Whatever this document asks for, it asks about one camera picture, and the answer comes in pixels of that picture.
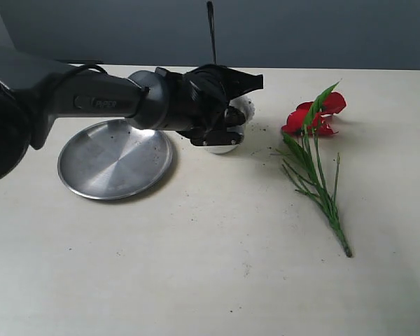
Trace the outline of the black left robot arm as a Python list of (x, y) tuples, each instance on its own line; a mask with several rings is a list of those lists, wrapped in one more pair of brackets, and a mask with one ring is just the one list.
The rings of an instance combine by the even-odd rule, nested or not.
[(58, 118), (119, 117), (140, 130), (177, 132), (194, 146), (240, 144), (235, 127), (246, 117), (231, 103), (262, 88), (262, 75), (216, 64), (121, 78), (97, 64), (74, 66), (0, 46), (0, 179), (28, 148), (44, 146)]

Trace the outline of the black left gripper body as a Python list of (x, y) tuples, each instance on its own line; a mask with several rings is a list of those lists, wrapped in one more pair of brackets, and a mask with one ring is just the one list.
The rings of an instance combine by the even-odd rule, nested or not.
[(169, 89), (164, 129), (185, 137), (208, 137), (227, 133), (237, 124), (237, 72), (226, 66), (207, 64), (185, 73), (164, 70)]

